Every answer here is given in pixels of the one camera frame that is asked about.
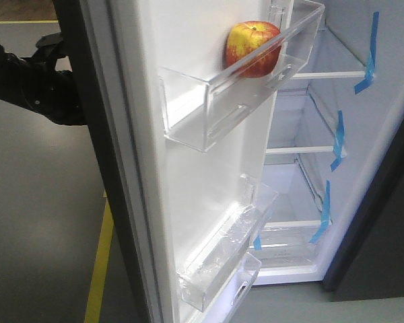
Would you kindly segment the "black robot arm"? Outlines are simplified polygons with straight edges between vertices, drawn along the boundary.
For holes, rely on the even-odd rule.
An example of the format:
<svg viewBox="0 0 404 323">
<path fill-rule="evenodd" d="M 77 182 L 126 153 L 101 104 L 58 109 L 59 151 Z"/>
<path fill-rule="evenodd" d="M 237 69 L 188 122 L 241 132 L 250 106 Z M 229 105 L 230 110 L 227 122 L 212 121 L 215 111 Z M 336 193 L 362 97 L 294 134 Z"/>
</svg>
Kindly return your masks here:
<svg viewBox="0 0 404 323">
<path fill-rule="evenodd" d="M 42 36 L 31 57 L 19 58 L 0 44 L 0 100 L 66 126 L 86 125 L 73 74 L 56 70 L 68 56 L 60 32 Z"/>
</svg>

